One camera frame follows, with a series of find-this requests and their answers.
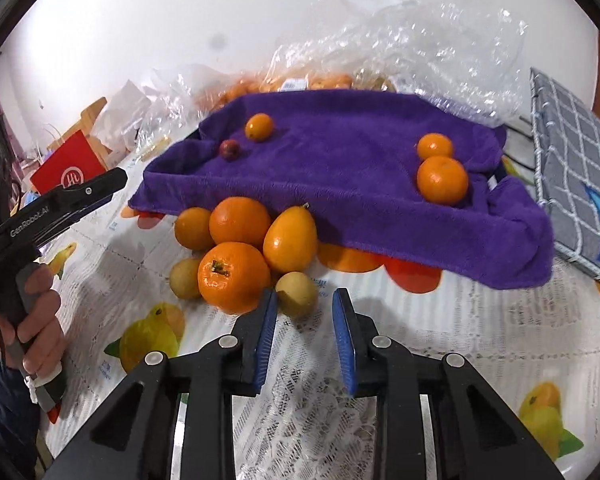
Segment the human hand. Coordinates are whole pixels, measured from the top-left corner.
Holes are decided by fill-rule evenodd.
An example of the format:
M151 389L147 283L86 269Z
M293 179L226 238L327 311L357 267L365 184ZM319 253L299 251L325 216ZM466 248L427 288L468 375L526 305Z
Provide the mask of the human hand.
M24 369L29 374L39 377L48 376L55 368L64 350L66 341L56 312L60 308L60 295L51 290L54 277L46 265L40 266L29 276L25 284L27 294L39 294L30 314L20 323L17 336L20 342L26 343L36 338L22 360ZM16 331L13 326L0 316L0 330L4 345L13 343ZM9 368L17 368L7 352L6 363Z

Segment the fruit stem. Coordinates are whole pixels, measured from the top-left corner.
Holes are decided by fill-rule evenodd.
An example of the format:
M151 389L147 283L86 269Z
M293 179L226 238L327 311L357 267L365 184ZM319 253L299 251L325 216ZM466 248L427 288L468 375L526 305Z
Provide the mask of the fruit stem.
M213 260L211 262L211 272L215 272L217 274L222 274L223 276L229 275L229 271L224 270L224 267L222 266L222 262L219 262L218 260Z

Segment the white circular logo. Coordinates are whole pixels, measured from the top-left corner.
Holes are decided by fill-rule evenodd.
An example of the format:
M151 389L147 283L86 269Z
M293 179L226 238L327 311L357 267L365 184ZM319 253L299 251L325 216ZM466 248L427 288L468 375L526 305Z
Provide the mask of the white circular logo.
M75 186L76 184L84 183L84 175L82 174L82 170L80 168L76 168L75 166L71 166L64 170L62 174L62 178L60 179L60 184L62 187Z

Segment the person's arm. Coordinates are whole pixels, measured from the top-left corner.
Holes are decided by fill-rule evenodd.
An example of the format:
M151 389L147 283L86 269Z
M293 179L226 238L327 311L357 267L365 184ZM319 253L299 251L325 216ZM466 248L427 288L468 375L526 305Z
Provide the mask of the person's arm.
M29 374L46 377L52 373L66 348L62 327L56 318L60 296L51 290L53 276L47 266L34 272L25 285L28 294L39 294L31 313L20 323L18 339L29 342L35 338L22 365ZM6 346L16 337L16 331L0 317L0 331ZM6 367L0 363L0 447L10 457L21 475L35 478L36 435L42 410L30 399L29 389L9 355Z

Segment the purple fabric tray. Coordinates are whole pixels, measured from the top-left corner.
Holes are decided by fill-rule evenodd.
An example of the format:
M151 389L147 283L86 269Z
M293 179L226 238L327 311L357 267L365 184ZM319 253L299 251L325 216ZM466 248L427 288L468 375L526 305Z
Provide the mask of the purple fabric tray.
M276 131L256 144L244 124L269 114ZM445 114L417 96L373 91L247 95L200 124L144 170L132 208L179 214L213 209L228 196L259 200L275 212L310 204L323 242L387 254L464 274L493 288L542 285L551 276L552 229L513 177L489 190L502 156L502 128ZM440 132L469 173L467 199L451 208L424 202L414 181L415 145ZM231 137L238 160L218 156Z

